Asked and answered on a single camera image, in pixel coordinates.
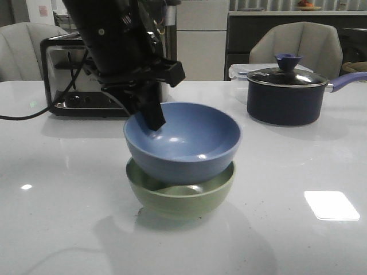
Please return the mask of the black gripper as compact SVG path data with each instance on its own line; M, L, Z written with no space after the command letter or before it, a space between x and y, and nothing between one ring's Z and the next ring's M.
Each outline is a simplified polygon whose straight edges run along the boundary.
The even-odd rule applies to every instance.
M102 74L90 57L84 67L97 78L101 91L114 98L127 114L140 110L146 125L153 131L166 122L161 108L160 83L176 87L185 79L181 62L163 57L155 57L138 69L111 75Z

